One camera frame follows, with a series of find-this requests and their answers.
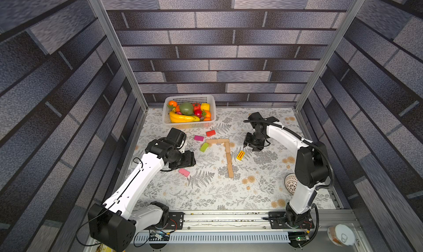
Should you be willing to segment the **green block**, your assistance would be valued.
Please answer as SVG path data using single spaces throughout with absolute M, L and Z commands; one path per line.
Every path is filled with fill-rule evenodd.
M 207 150 L 207 148 L 209 147 L 208 143 L 204 143 L 201 147 L 200 147 L 200 152 L 205 152 Z

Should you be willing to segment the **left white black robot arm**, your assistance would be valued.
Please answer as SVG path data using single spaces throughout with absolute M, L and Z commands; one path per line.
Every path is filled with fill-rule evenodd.
M 103 204 L 94 204 L 89 209 L 86 225 L 95 241 L 94 247 L 104 245 L 115 252 L 123 252 L 144 230 L 161 232 L 169 227 L 175 232 L 183 228 L 182 218 L 171 215 L 169 207 L 160 202 L 151 202 L 139 211 L 134 208 L 159 172 L 172 172 L 196 164 L 194 153 L 185 149 L 186 139 L 183 131 L 171 128 L 166 137 L 152 140 L 119 189 Z

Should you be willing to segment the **yellow block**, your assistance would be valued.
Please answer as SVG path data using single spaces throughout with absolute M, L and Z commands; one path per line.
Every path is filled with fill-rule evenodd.
M 241 150 L 241 151 L 238 153 L 238 155 L 237 155 L 236 159 L 237 159 L 238 161 L 242 161 L 242 160 L 243 160 L 243 158 L 244 158 L 244 156 L 245 156 L 245 152 Z

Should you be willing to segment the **pink block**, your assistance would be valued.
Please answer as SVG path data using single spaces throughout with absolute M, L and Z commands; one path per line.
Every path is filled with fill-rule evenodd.
M 188 170 L 184 169 L 184 168 L 179 169 L 178 172 L 186 178 L 188 178 L 190 176 L 190 172 Z

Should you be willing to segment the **natural wood block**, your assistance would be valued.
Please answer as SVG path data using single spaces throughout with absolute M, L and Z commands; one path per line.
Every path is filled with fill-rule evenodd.
M 218 139 L 217 140 L 217 144 L 222 144 L 222 143 L 229 143 L 230 140 L 229 139 Z
M 208 144 L 218 144 L 219 139 L 207 139 L 206 143 L 208 143 Z
M 229 178 L 233 178 L 234 177 L 234 172 L 233 172 L 232 165 L 227 165 L 227 168 L 228 168 L 228 177 Z

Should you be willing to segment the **wood block marked 71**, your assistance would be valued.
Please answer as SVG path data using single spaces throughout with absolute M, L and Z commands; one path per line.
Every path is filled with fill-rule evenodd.
M 228 162 L 228 166 L 232 165 L 231 153 L 226 153 L 226 159 Z

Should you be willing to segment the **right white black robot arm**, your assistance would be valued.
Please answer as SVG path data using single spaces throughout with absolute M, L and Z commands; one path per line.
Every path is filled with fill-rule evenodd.
M 253 133 L 246 134 L 244 147 L 261 151 L 268 145 L 268 139 L 274 139 L 296 153 L 294 175 L 297 185 L 293 197 L 286 205 L 284 216 L 270 217 L 268 220 L 284 222 L 293 229 L 311 227 L 310 211 L 316 208 L 314 199 L 317 192 L 333 187 L 334 183 L 334 170 L 325 144 L 303 138 L 277 118 L 263 118 L 258 112 L 251 114 L 244 122 L 254 129 Z

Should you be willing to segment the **red block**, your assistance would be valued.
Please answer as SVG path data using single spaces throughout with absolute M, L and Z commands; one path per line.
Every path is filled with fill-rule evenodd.
M 207 137 L 209 137 L 209 136 L 214 136 L 214 135 L 216 135 L 216 131 L 215 131 L 215 130 L 211 130 L 211 131 L 207 131 L 207 132 L 206 132 L 206 136 L 207 136 Z

